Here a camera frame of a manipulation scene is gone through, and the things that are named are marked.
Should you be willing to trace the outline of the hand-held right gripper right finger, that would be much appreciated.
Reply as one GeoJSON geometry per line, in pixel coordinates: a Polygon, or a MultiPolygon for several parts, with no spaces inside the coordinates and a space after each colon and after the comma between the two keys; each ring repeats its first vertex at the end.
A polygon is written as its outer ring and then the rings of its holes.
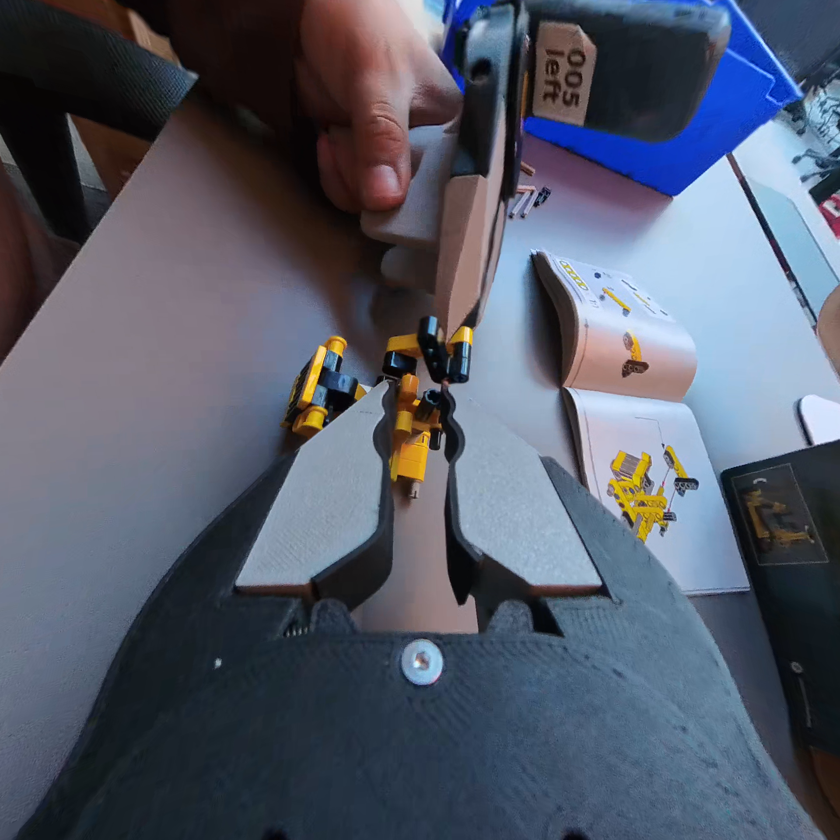
{"type": "Polygon", "coordinates": [[[593,595],[602,578],[538,450],[473,400],[442,392],[444,530],[458,604],[593,595]]]}

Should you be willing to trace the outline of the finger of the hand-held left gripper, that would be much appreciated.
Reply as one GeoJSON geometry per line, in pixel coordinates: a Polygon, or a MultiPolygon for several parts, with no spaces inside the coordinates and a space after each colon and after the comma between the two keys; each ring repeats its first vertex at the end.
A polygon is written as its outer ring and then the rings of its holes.
{"type": "Polygon", "coordinates": [[[446,336],[483,318],[505,224],[502,175],[459,175],[444,190],[435,314],[446,336]]]}

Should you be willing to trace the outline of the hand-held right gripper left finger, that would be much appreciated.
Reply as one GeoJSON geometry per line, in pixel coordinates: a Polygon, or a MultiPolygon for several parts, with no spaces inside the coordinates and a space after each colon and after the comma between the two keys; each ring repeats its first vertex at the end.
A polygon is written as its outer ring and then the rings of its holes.
{"type": "Polygon", "coordinates": [[[383,381],[299,448],[237,593],[335,600],[354,611],[382,588],[393,565],[395,418],[396,390],[383,381]]]}

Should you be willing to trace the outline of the yellow black lego vehicle model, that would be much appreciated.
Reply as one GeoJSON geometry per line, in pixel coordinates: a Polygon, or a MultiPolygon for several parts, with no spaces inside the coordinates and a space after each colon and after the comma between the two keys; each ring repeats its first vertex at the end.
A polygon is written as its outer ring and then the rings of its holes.
{"type": "MultiPolygon", "coordinates": [[[[347,346],[339,335],[320,343],[293,382],[282,427],[310,439],[370,392],[371,386],[343,372],[347,346]]],[[[382,374],[377,379],[377,383],[396,385],[391,480],[402,486],[410,499],[418,498],[429,454],[440,449],[444,432],[439,392],[433,388],[419,391],[417,365],[421,358],[417,337],[394,336],[386,345],[382,374]]]]}

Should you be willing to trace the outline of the black lego connector piece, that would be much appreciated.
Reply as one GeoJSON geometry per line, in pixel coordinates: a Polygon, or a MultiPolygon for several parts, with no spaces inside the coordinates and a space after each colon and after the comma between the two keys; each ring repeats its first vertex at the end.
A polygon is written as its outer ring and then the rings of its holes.
{"type": "Polygon", "coordinates": [[[435,317],[421,318],[416,332],[427,372],[436,384],[457,385],[469,381],[474,331],[459,328],[449,341],[435,317]]]}

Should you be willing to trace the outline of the open lego instruction booklet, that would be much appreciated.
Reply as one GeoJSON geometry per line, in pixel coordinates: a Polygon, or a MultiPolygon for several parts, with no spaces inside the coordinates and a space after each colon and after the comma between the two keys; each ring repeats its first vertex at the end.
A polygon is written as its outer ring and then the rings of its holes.
{"type": "Polygon", "coordinates": [[[560,385],[585,487],[688,595],[747,592],[730,517],[684,399],[697,349],[624,273],[535,249],[556,311],[560,385]]]}

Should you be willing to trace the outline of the black lego box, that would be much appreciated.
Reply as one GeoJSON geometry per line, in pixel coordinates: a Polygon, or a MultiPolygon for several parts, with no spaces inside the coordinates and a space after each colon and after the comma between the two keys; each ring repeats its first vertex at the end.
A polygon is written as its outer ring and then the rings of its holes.
{"type": "Polygon", "coordinates": [[[724,498],[807,747],[839,754],[839,443],[721,472],[724,498]]]}

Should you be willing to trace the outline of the person's left hand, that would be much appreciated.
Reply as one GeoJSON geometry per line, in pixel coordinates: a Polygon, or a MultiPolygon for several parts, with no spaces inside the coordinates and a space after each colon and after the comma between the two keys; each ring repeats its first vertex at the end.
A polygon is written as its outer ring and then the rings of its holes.
{"type": "Polygon", "coordinates": [[[183,64],[305,158],[340,210],[391,211],[412,177],[409,132],[459,114],[460,93],[398,2],[165,2],[183,64]]]}

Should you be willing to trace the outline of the blue plastic bin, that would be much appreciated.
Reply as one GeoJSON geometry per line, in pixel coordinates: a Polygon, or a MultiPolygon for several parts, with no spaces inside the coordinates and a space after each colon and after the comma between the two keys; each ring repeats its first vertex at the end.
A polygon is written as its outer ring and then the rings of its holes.
{"type": "MultiPolygon", "coordinates": [[[[446,3],[447,31],[442,58],[462,91],[464,83],[452,58],[452,30],[461,26],[478,7],[494,3],[446,3]]],[[[521,157],[523,134],[529,132],[659,193],[677,196],[783,106],[799,97],[799,89],[790,74],[736,2],[673,3],[725,10],[731,25],[726,50],[686,128],[672,140],[648,143],[529,118],[523,124],[521,157]]]]}

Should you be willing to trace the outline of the dark monitor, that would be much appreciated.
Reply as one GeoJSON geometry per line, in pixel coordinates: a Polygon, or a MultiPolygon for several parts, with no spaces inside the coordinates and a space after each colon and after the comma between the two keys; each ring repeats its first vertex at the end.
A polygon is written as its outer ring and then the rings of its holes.
{"type": "Polygon", "coordinates": [[[838,1],[738,1],[790,75],[814,86],[838,69],[838,1]]]}

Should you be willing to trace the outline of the grey flat board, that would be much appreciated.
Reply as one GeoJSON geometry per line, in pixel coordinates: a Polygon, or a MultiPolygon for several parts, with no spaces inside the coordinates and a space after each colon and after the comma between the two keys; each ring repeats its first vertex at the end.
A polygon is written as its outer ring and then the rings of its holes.
{"type": "Polygon", "coordinates": [[[785,194],[747,177],[765,234],[813,329],[835,282],[831,267],[795,203],[785,194]]]}

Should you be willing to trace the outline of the white rounded device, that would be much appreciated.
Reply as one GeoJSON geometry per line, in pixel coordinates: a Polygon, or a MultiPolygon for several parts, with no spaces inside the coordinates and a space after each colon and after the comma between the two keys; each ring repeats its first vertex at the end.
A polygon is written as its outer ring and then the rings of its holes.
{"type": "Polygon", "coordinates": [[[800,398],[795,412],[808,446],[819,446],[839,441],[838,402],[809,394],[800,398]]]}

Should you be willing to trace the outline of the round wooden table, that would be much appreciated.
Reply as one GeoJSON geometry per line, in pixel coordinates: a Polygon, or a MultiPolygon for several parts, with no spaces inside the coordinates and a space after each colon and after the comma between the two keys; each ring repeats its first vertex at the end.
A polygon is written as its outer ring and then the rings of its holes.
{"type": "Polygon", "coordinates": [[[840,374],[839,304],[840,286],[836,286],[825,299],[815,326],[816,336],[837,377],[840,374]]]}

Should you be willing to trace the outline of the black mesh chair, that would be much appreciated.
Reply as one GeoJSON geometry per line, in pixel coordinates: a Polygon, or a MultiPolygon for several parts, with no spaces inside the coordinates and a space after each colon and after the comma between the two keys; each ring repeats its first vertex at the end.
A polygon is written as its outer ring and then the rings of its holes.
{"type": "Polygon", "coordinates": [[[195,75],[43,2],[1,2],[1,132],[49,230],[90,235],[68,116],[154,141],[195,75]]]}

